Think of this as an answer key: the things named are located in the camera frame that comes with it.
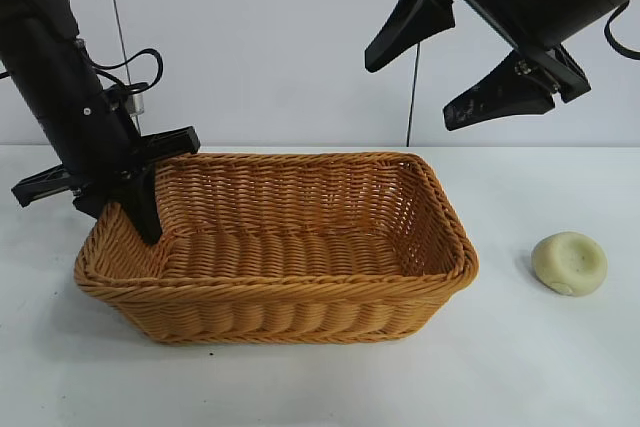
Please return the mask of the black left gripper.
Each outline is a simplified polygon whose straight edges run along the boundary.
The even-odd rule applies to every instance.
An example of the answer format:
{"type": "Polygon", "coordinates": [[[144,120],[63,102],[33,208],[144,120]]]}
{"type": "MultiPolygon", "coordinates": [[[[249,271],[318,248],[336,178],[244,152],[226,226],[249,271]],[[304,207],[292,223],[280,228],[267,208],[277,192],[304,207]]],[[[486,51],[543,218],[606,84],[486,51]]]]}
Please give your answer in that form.
{"type": "Polygon", "coordinates": [[[199,139],[185,127],[143,136],[122,100],[104,90],[85,51],[59,40],[38,20],[4,25],[4,65],[60,164],[13,187],[22,206],[74,191],[74,207],[99,219],[118,202],[147,245],[162,235],[155,164],[194,154],[199,139]]]}

